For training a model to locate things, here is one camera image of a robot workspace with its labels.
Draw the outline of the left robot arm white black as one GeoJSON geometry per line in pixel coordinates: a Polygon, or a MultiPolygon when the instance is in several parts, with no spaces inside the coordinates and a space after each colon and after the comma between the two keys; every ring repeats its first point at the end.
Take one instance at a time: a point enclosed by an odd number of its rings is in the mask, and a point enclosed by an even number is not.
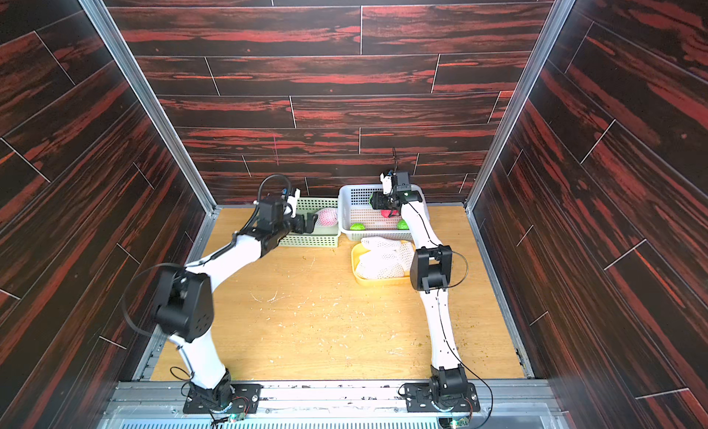
{"type": "Polygon", "coordinates": [[[300,191],[284,191],[256,204],[232,241],[185,266],[165,265],[153,318],[188,368],[190,392],[211,410],[230,408],[232,378],[212,340],[215,290],[247,265],[265,257],[290,233],[313,233],[316,216],[296,213],[300,191]]]}

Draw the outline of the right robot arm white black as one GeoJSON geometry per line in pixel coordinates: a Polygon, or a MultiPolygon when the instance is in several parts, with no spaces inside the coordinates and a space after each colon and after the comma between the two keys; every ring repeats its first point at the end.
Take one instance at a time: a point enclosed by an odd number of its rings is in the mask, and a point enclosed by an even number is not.
{"type": "Polygon", "coordinates": [[[409,277],[423,303],[431,338],[431,402],[448,411],[472,402],[449,312],[454,252],[433,231],[422,192],[411,185],[408,173],[390,171],[381,174],[380,181],[383,189],[372,195],[370,204],[376,210],[400,213],[409,226],[416,246],[409,277]]]}

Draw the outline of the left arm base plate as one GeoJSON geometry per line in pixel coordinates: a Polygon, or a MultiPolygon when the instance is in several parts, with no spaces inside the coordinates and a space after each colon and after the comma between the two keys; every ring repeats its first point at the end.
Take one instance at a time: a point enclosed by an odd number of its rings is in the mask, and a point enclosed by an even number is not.
{"type": "Polygon", "coordinates": [[[184,414],[255,414],[263,386],[256,383],[232,382],[215,390],[189,387],[184,403],[184,414]]]}

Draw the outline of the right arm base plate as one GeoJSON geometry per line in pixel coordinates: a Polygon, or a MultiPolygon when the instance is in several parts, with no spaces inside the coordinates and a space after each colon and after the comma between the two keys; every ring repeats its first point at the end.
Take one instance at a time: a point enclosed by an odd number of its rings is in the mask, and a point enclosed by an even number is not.
{"type": "Polygon", "coordinates": [[[398,395],[405,401],[408,412],[467,412],[480,411],[479,396],[472,383],[461,392],[433,391],[428,383],[404,383],[398,395]]]}

